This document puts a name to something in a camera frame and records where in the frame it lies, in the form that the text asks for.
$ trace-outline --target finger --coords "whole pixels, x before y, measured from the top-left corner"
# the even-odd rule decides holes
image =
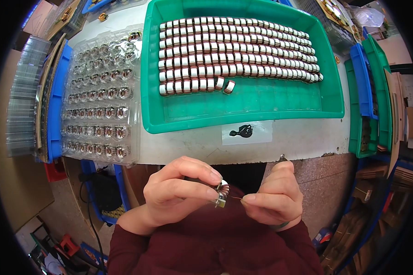
[[[209,168],[182,158],[175,159],[151,175],[150,181],[156,183],[167,179],[181,178],[181,176],[200,179],[210,185],[218,185],[221,182],[221,177],[217,176]]]
[[[274,180],[274,179],[281,179],[281,178],[287,178],[287,177],[294,177],[294,173],[291,173],[291,170],[286,167],[282,167],[279,169],[276,169],[274,172],[271,172],[263,181],[263,183]]]
[[[244,196],[242,200],[253,206],[275,210],[283,217],[295,215],[298,217],[303,211],[300,203],[295,203],[290,197],[283,194],[249,194]]]
[[[295,178],[280,178],[265,182],[260,186],[258,193],[283,194],[297,202],[300,199],[300,189]]]
[[[209,164],[207,164],[206,162],[200,161],[197,158],[192,158],[192,157],[187,157],[187,156],[182,156],[181,157],[184,160],[187,161],[191,161],[191,162],[195,162],[198,163],[200,165],[205,166],[206,168],[210,169],[211,171],[213,171],[216,175],[218,175],[221,179],[223,179],[222,175],[219,173],[219,171],[217,171],[216,169],[214,169],[213,167],[211,167]]]
[[[266,212],[267,209],[260,208],[259,206],[252,206],[244,201],[241,201],[242,205],[245,207],[246,214],[248,217],[253,218],[254,220],[258,221],[259,223],[264,224],[279,224],[282,223],[283,219],[278,217],[277,215],[272,215],[271,213]]]
[[[148,198],[154,202],[162,203],[174,198],[198,198],[203,200],[214,200],[219,197],[218,193],[211,187],[198,182],[183,179],[167,179],[159,183],[159,188],[153,188],[153,194],[147,189]]]
[[[290,161],[287,162],[279,162],[277,164],[274,165],[274,167],[271,170],[271,173],[274,173],[275,171],[277,171],[278,169],[281,168],[287,168],[289,169],[292,173],[294,173],[294,164]]]

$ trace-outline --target tiled floor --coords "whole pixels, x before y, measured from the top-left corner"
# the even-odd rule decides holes
[[[343,200],[350,191],[352,170],[355,164],[353,154],[341,154],[293,161],[295,175],[303,193],[303,221],[314,238],[322,227],[330,226],[334,217],[342,211]],[[266,177],[275,163],[266,165]],[[55,202],[47,206],[40,217],[56,238],[69,233],[78,244],[82,241],[98,248],[91,228],[79,213],[73,193],[67,180],[50,184]],[[103,225],[98,235],[103,251],[108,254],[114,226]]]

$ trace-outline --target black ink sticker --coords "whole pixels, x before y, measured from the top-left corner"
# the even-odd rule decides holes
[[[239,131],[231,131],[229,132],[230,136],[240,135],[241,137],[248,138],[252,135],[252,127],[251,124],[249,125],[242,125],[239,127]]]

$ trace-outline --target white table surface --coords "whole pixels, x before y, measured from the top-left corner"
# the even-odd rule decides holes
[[[147,4],[110,14],[106,21],[86,22],[69,41],[94,38],[106,31],[121,30],[128,25],[143,24]],[[269,143],[222,145],[221,125],[162,134],[148,133],[141,123],[141,164],[167,164],[182,155],[198,158],[211,165],[275,162],[284,154],[288,160],[321,157],[327,153],[348,152],[350,134],[350,99],[344,58],[338,64],[344,96],[344,118],[282,119],[273,122],[273,139]]]

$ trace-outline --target red plastic stool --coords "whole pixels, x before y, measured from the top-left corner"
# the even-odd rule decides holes
[[[60,246],[70,257],[74,255],[78,250],[80,250],[80,247],[72,242],[69,234],[63,236],[63,239],[61,239],[60,242]]]

